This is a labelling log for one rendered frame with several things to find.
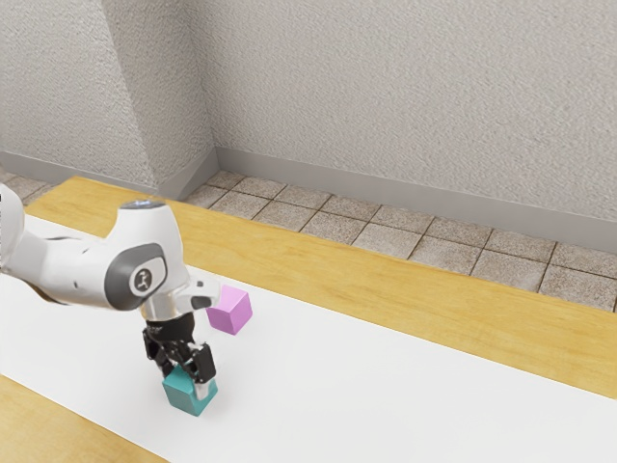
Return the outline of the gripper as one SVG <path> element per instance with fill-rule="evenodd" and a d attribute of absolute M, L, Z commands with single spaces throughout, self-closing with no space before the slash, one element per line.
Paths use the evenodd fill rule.
<path fill-rule="evenodd" d="M 197 399 L 203 400 L 209 394 L 216 367 L 210 346 L 193 343 L 194 328 L 193 314 L 185 313 L 170 320 L 147 321 L 142 334 L 147 357 L 156 363 L 163 377 L 171 373 L 169 358 L 180 358 L 178 362 L 191 378 Z"/>

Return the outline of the teal block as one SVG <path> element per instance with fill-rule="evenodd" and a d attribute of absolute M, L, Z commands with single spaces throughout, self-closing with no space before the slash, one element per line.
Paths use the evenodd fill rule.
<path fill-rule="evenodd" d="M 180 365 L 162 382 L 170 404 L 189 415 L 198 417 L 218 393 L 215 379 L 196 384 Z"/>

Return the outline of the pink block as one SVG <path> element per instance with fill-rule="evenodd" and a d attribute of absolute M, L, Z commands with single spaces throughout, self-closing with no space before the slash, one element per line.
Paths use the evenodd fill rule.
<path fill-rule="evenodd" d="M 235 336 L 253 316 L 249 293 L 223 285 L 218 304 L 207 308 L 206 313 L 212 328 Z"/>

